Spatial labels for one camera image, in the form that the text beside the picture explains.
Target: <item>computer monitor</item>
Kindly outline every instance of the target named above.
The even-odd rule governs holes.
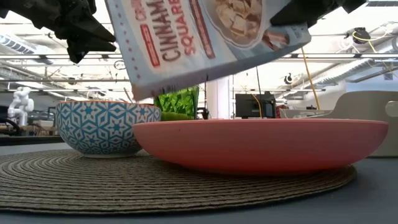
[[[262,116],[264,118],[275,118],[275,97],[271,94],[255,95],[260,101]],[[236,116],[239,118],[259,118],[259,103],[252,94],[235,94]]]

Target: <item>round placemat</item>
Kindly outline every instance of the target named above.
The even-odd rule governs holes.
[[[295,177],[237,177],[152,156],[92,159],[73,150],[0,157],[0,210],[128,214],[265,204],[347,184],[354,167]]]

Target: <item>desk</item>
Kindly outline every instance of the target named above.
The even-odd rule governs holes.
[[[52,146],[40,147],[50,149]],[[7,147],[3,154],[12,153]],[[398,159],[365,159],[358,178],[336,191],[275,205],[180,215],[89,217],[0,213],[4,224],[389,224],[398,223]]]

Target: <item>ceramic bowl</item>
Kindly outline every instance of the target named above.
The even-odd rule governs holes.
[[[55,114],[61,138],[86,157],[126,157],[141,150],[133,124],[160,121],[160,109],[117,101],[66,101]]]

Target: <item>ceiling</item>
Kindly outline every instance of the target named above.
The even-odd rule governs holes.
[[[96,5],[97,12],[94,16],[105,26],[105,28],[113,33],[113,27],[106,10],[104,0],[97,0]],[[376,41],[374,44],[377,45],[379,42],[384,42],[388,38],[391,38],[394,33],[398,32],[398,26],[396,23],[391,23],[388,27],[381,27],[389,21],[398,21],[396,12],[397,7],[365,7],[365,5],[363,5],[351,14],[347,14],[342,8],[339,8],[321,18],[316,25],[310,28],[310,33],[313,38],[312,41],[304,47],[304,50],[306,53],[345,53],[347,51],[355,50],[353,48],[349,48],[347,50],[344,49],[344,46],[350,44],[348,39],[344,39],[345,34],[355,27],[365,27],[366,30],[371,33],[372,38],[384,35],[388,29],[389,34]],[[51,30],[46,28],[38,30],[31,24],[30,20],[13,12],[10,12],[5,19],[0,19],[0,30],[0,34],[15,35],[30,44],[43,46],[43,51],[48,52],[47,54],[67,54],[67,44],[64,40],[50,38],[49,34],[51,36]],[[368,44],[354,46],[360,52],[369,50]],[[15,54],[15,52],[13,53],[7,49],[0,48],[0,54]],[[83,60],[79,66],[73,65],[71,62],[68,62],[68,60],[57,60],[54,61],[55,66],[52,65],[47,67],[47,71],[45,71],[44,64],[36,62],[8,62],[18,66],[23,66],[25,69],[41,75],[46,73],[47,75],[51,75],[51,78],[75,77],[83,79],[128,79],[126,71],[116,70],[113,66],[114,61],[112,60]],[[312,74],[326,70],[333,65],[335,65],[335,63],[308,63],[310,73]],[[258,89],[256,73],[256,68],[252,68],[235,75],[234,87],[238,89]],[[304,76],[307,76],[305,65],[302,62],[271,62],[258,66],[258,73],[261,88],[264,89],[275,89],[285,86],[284,77],[289,73],[296,78],[301,78],[303,74],[305,74]],[[65,88],[88,87],[107,89],[131,88],[129,82],[92,82],[79,83],[75,86],[65,85]],[[115,99],[123,98],[127,100],[124,92],[109,93],[109,96]]]

